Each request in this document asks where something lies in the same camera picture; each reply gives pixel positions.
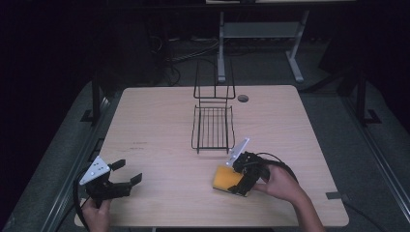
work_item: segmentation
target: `dark background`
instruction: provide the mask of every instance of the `dark background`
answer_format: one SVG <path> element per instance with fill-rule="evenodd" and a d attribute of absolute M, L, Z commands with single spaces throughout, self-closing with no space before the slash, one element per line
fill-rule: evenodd
<path fill-rule="evenodd" d="M 153 55 L 155 45 L 147 35 L 216 36 L 218 13 L 119 12 L 107 9 L 105 1 L 0 4 L 2 227 L 86 83 L 97 77 L 106 95 L 127 86 L 155 85 L 166 49 Z M 410 131 L 408 5 L 395 1 L 312 10 L 304 40 L 333 38 L 321 68 L 337 73 L 359 67 Z"/>

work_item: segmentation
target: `black cable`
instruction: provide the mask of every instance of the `black cable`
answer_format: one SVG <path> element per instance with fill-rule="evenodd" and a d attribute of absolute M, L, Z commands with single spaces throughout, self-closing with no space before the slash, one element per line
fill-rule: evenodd
<path fill-rule="evenodd" d="M 268 156 L 271 156 L 271 157 L 273 157 L 273 158 L 276 158 L 277 160 L 279 160 L 280 162 L 283 162 L 282 160 L 280 160 L 277 156 L 274 156 L 274 155 L 272 155 L 272 154 L 270 154 L 270 153 L 258 153 L 258 154 L 256 154 L 257 156 L 259 156 L 259 155 L 268 155 Z"/>
<path fill-rule="evenodd" d="M 78 218 L 81 220 L 81 222 L 84 225 L 85 229 L 87 231 L 90 231 L 89 228 L 88 228 L 88 224 L 85 221 L 84 215 L 82 214 L 82 209 L 81 209 L 80 202 L 79 202 L 79 199 L 78 199 L 78 182 L 79 182 L 79 179 L 81 178 L 82 174 L 85 173 L 88 170 L 88 168 L 89 168 L 89 166 L 83 168 L 78 173 L 78 175 L 76 176 L 76 178 L 73 181 L 73 205 L 75 207 L 75 212 L 77 213 Z"/>
<path fill-rule="evenodd" d="M 377 223 L 375 220 L 373 220 L 372 218 L 370 218 L 369 216 L 367 216 L 365 213 L 363 213 L 361 210 L 357 209 L 356 207 L 352 206 L 351 204 L 347 203 L 346 201 L 342 200 L 341 202 L 343 202 L 343 204 L 347 207 L 349 207 L 350 209 L 354 210 L 356 213 L 358 213 L 359 215 L 363 216 L 364 218 L 366 218 L 368 221 L 370 221 L 370 223 L 372 223 L 374 226 L 377 227 L 377 229 L 379 229 L 382 232 L 389 232 L 385 227 L 383 227 L 382 225 L 380 225 L 379 223 Z"/>
<path fill-rule="evenodd" d="M 69 213 L 72 211 L 73 208 L 74 208 L 74 204 L 72 204 L 69 210 L 63 215 L 63 217 L 61 218 L 60 222 L 57 225 L 57 228 L 55 229 L 55 232 L 60 230 L 61 225 L 63 225 L 63 222 L 66 220 L 66 217 L 69 215 Z"/>

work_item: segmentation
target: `black wire basket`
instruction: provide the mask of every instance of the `black wire basket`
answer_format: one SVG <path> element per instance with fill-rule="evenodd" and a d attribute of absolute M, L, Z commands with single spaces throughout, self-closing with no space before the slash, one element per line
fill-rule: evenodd
<path fill-rule="evenodd" d="M 228 105 L 229 100 L 236 98 L 233 73 L 224 82 L 219 82 L 215 73 L 212 78 L 210 81 L 201 77 L 198 62 L 193 90 L 198 104 L 193 112 L 191 137 L 191 147 L 198 154 L 202 149 L 224 149 L 228 153 L 235 146 L 232 105 Z"/>

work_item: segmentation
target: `wrist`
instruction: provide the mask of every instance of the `wrist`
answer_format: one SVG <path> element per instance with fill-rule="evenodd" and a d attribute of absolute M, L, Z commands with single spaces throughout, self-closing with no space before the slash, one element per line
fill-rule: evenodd
<path fill-rule="evenodd" d="M 304 208 L 306 205 L 311 204 L 311 200 L 308 197 L 308 195 L 301 190 L 300 194 L 297 194 L 291 201 L 289 201 L 292 206 L 296 209 L 302 209 Z"/>

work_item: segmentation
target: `dark floor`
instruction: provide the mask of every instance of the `dark floor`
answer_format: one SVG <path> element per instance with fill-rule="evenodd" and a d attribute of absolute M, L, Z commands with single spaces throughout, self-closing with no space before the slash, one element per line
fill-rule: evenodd
<path fill-rule="evenodd" d="M 178 58 L 202 45 L 175 42 L 172 47 L 175 58 Z M 304 42 L 297 61 L 305 82 L 296 83 L 284 54 L 289 45 L 289 42 L 285 42 L 277 46 L 256 47 L 252 52 L 241 55 L 230 54 L 227 58 L 232 62 L 236 84 L 294 85 L 302 90 L 329 75 L 317 68 L 327 44 Z M 175 86 L 192 86 L 196 63 L 201 62 L 201 66 L 208 67 L 205 72 L 212 74 L 215 58 L 215 55 L 207 55 L 178 63 L 174 67 L 178 72 L 172 74 L 168 70 L 166 77 L 157 86 L 167 86 L 170 82 Z M 378 161 L 382 154 L 403 191 L 410 192 L 410 170 L 407 168 L 410 164 L 410 135 L 370 83 L 367 85 L 366 109 L 373 109 L 381 124 L 370 124 L 367 127 L 358 124 L 354 116 L 355 91 L 349 97 L 339 96 L 337 87 L 340 81 L 341 79 L 337 79 L 314 93 L 300 95 L 339 192 L 345 196 L 346 203 L 361 212 L 359 214 L 346 206 L 349 224 L 342 228 L 328 228 L 328 231 L 378 231 L 372 221 L 386 228 L 385 231 L 410 231 L 410 218 L 406 218 L 403 213 L 405 209 L 401 209 L 409 207 L 409 200 L 403 199 L 405 204 L 400 208 L 395 188 L 388 181 L 391 176 L 385 174 L 383 162 L 380 164 Z M 62 220 L 63 212 L 68 211 L 72 205 L 71 189 L 64 188 L 66 182 L 71 182 L 67 176 L 75 173 L 77 167 L 74 164 L 84 164 L 85 159 L 79 158 L 78 154 L 88 157 L 93 153 L 99 138 L 105 137 L 121 94 L 122 91 L 118 90 L 108 99 L 108 103 L 102 108 L 99 123 L 91 127 L 91 123 L 80 122 L 84 111 L 92 107 L 91 84 L 84 87 L 54 136 L 4 231 L 51 231 L 56 228 Z M 151 228 L 112 229 L 143 230 L 151 231 Z M 73 224 L 73 212 L 70 212 L 59 231 L 85 230 Z M 299 230 L 275 228 L 275 231 Z"/>

